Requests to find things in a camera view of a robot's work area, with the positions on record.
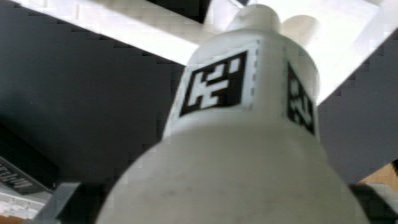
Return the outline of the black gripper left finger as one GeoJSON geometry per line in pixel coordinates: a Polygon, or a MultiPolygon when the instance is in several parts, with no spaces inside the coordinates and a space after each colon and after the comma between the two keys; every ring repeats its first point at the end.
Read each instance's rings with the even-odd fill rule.
{"type": "Polygon", "coordinates": [[[23,224],[94,224],[103,202],[100,184],[62,182],[34,219],[23,224]]]}

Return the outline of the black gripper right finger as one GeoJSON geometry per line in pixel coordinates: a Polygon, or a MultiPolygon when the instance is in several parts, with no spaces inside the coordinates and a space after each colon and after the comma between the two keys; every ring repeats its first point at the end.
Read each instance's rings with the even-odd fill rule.
{"type": "Polygon", "coordinates": [[[382,184],[350,186],[370,224],[398,224],[398,193],[382,184]]]}

